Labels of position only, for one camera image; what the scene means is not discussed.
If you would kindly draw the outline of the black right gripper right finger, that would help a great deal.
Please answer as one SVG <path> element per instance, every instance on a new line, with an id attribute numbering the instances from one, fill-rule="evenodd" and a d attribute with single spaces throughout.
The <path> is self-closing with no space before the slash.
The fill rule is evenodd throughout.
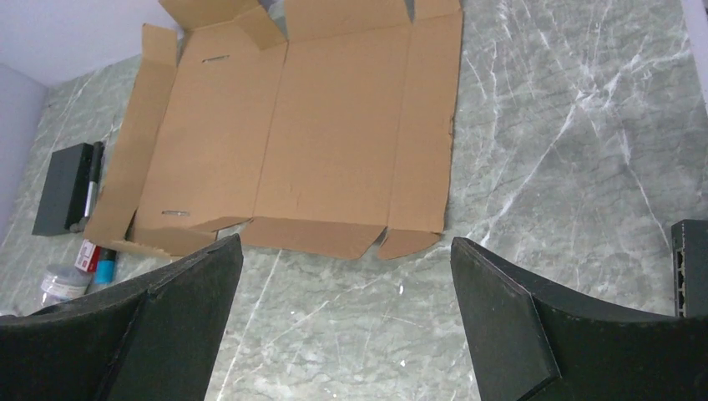
<path id="1" fill-rule="evenodd" d="M 464 237 L 450 264 L 481 399 L 706 399 L 706 317 L 606 302 Z"/>

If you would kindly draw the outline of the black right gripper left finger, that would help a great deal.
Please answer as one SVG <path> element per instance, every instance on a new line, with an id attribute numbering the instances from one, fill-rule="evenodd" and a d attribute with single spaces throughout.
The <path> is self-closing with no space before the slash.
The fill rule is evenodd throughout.
<path id="1" fill-rule="evenodd" d="M 203 399 L 243 262 L 234 234 L 101 291 L 2 317 L 2 399 Z"/>

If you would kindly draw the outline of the brown cardboard box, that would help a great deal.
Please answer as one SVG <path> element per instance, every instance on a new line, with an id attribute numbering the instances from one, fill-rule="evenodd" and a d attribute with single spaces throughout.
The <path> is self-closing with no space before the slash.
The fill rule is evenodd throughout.
<path id="1" fill-rule="evenodd" d="M 94 213 L 96 245 L 250 246 L 389 260 L 443 233 L 463 30 L 457 1 L 164 1 Z"/>

